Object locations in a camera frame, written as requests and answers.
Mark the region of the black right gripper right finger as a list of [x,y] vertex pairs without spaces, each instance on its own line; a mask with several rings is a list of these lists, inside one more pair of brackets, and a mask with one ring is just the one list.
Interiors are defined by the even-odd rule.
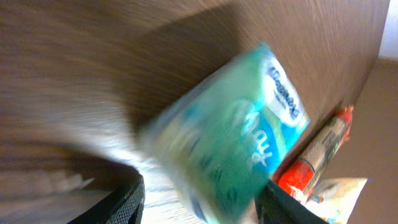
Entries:
[[255,199],[260,224],[328,224],[269,181]]

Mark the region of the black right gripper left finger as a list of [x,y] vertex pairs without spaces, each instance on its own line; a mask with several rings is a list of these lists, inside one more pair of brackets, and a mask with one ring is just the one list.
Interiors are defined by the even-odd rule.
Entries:
[[140,224],[146,193],[140,174],[68,224]]

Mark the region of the orange spaghetti packet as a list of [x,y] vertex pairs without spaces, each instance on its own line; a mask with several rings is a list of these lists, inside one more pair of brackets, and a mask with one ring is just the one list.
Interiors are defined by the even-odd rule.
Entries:
[[332,117],[293,164],[280,176],[277,185],[305,204],[329,161],[349,138],[354,106]]

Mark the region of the cream foil pouch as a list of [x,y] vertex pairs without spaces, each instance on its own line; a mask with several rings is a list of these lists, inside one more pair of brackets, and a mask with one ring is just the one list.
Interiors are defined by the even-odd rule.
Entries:
[[367,178],[335,178],[319,182],[305,208],[327,223],[347,224]]

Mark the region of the green tissue pack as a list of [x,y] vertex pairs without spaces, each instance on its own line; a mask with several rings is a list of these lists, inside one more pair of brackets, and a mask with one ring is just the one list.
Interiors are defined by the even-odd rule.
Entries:
[[309,122],[282,65],[261,43],[168,107],[139,139],[199,219],[237,223]]

